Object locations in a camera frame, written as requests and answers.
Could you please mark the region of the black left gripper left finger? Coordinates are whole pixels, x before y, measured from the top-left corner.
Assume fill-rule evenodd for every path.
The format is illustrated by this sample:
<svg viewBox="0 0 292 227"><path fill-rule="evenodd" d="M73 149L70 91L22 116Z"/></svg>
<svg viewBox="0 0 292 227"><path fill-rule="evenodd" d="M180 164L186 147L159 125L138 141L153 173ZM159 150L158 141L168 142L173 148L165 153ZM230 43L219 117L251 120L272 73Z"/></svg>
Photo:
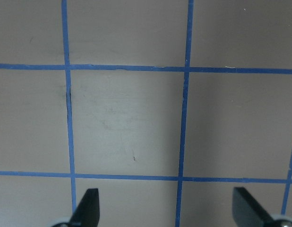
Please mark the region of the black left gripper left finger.
<svg viewBox="0 0 292 227"><path fill-rule="evenodd" d="M69 220L70 227L97 227L100 220L98 189L87 189Z"/></svg>

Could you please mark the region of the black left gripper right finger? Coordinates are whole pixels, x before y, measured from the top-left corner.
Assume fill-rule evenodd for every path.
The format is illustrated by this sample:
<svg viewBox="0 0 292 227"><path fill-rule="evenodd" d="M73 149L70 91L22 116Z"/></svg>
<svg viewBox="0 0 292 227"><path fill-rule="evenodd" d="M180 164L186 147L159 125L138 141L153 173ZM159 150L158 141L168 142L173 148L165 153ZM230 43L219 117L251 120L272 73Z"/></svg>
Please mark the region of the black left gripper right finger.
<svg viewBox="0 0 292 227"><path fill-rule="evenodd" d="M278 221L244 187L232 191L232 217L238 227L276 227Z"/></svg>

